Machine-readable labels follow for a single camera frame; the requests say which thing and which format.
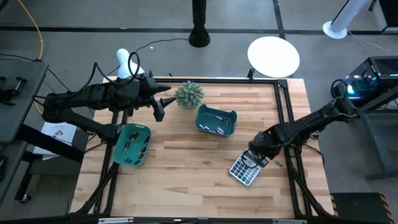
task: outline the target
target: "wooden table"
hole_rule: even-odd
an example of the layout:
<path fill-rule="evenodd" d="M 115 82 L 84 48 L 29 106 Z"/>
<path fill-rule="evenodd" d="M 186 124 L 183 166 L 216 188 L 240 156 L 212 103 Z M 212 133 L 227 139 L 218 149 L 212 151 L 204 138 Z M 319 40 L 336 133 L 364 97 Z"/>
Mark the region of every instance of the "wooden table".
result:
<path fill-rule="evenodd" d="M 309 114 L 304 81 L 290 79 L 288 83 L 295 119 Z M 180 84 L 168 85 L 172 89 L 156 97 L 172 96 Z M 120 166 L 112 216 L 293 218 L 286 166 L 270 161 L 250 187 L 240 184 L 228 172 L 258 131 L 279 122 L 273 85 L 200 85 L 205 92 L 203 104 L 237 112 L 234 134 L 219 138 L 199 132 L 194 125 L 197 110 L 185 110 L 176 103 L 166 107 L 161 123 L 155 121 L 152 108 L 135 111 L 127 122 L 150 127 L 152 141 L 143 166 Z M 105 124 L 111 122 L 111 117 L 112 113 L 102 110 L 95 113 L 94 120 Z M 98 143 L 99 139 L 94 138 L 87 147 Z M 308 144 L 318 148 L 314 140 Z M 85 155 L 71 212 L 78 210 L 97 187 L 104 151 L 105 146 L 101 146 Z M 304 146 L 302 159 L 309 189 L 326 211 L 333 213 L 320 155 Z M 275 160 L 285 164 L 283 150 Z M 300 190 L 298 195 L 304 211 Z"/>

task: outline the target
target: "teal basket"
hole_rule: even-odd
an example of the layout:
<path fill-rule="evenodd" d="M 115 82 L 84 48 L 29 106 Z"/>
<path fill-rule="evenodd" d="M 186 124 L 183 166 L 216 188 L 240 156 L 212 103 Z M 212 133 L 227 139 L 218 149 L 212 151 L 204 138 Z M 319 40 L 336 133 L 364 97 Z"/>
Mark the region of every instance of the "teal basket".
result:
<path fill-rule="evenodd" d="M 137 132 L 138 136 L 134 141 L 131 141 L 130 136 L 134 132 Z M 146 146 L 145 140 L 147 137 L 149 137 L 149 140 Z M 148 127 L 140 124 L 126 124 L 120 133 L 118 142 L 114 148 L 113 161 L 126 166 L 141 166 L 144 163 L 145 157 L 148 153 L 150 139 L 151 135 L 150 129 Z M 124 149 L 126 148 L 127 142 L 130 142 L 130 146 L 125 152 Z M 134 164 L 136 161 L 138 161 L 140 152 L 145 148 L 145 146 L 147 149 L 144 152 L 144 156 L 141 157 L 141 161 L 138 164 Z"/>
<path fill-rule="evenodd" d="M 206 105 L 201 105 L 197 113 L 195 126 L 199 131 L 203 131 L 205 133 L 228 137 L 235 131 L 237 118 L 238 115 L 235 111 L 226 112 L 209 108 Z M 210 130 L 201 128 L 199 124 L 208 127 Z M 224 131 L 224 134 L 216 133 L 215 130 L 217 128 L 221 128 Z"/>

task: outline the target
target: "concrete floor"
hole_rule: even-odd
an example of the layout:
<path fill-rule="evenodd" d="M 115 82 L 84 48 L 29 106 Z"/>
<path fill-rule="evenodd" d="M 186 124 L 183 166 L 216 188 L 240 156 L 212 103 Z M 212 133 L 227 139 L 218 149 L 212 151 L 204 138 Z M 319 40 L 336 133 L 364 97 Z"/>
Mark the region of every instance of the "concrete floor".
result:
<path fill-rule="evenodd" d="M 285 29 L 321 30 L 332 20 L 346 0 L 279 0 Z M 26 6 L 39 26 L 62 27 L 128 27 L 128 28 L 192 28 L 190 1 L 186 0 L 36 0 Z M 0 25 L 31 26 L 29 18 L 11 1 L 0 13 Z M 208 0 L 207 28 L 212 29 L 277 29 L 272 0 Z M 350 30 L 377 30 L 376 20 L 364 7 L 349 26 Z M 144 70 L 154 75 L 245 77 L 250 68 L 247 59 L 249 44 L 262 36 L 277 34 L 210 34 L 211 44 L 196 49 L 186 40 L 161 42 L 140 50 Z M 87 33 L 44 32 L 44 61 L 72 90 L 77 90 L 90 75 L 94 62 L 104 71 L 118 65 L 116 51 L 130 51 L 160 39 L 187 38 L 188 33 Z M 390 55 L 398 54 L 398 35 L 362 35 L 371 43 L 385 48 Z M 330 99 L 333 80 L 345 77 L 369 56 L 384 52 L 353 37 L 331 40 L 324 35 L 286 35 L 300 54 L 300 67 L 294 78 L 303 78 L 311 109 L 317 110 Z M 0 32 L 0 53 L 37 58 L 39 40 L 36 32 Z M 46 77 L 56 91 L 63 87 L 51 75 Z M 102 78 L 96 74 L 93 83 Z M 42 85 L 39 94 L 49 88 Z M 79 113 L 92 117 L 87 109 Z M 40 129 L 42 120 L 31 110 L 27 122 Z M 366 182 L 364 175 L 378 171 L 373 151 L 362 133 L 362 125 L 333 123 L 322 132 L 320 149 L 325 155 L 325 170 L 330 192 L 379 192 L 388 199 L 398 221 L 398 179 Z M 22 164 L 0 208 L 0 219 L 63 215 L 73 195 L 77 173 L 63 176 L 35 175 L 29 188 L 31 202 L 19 205 L 12 201 L 15 188 L 22 178 Z M 41 205 L 50 205 L 46 210 Z"/>

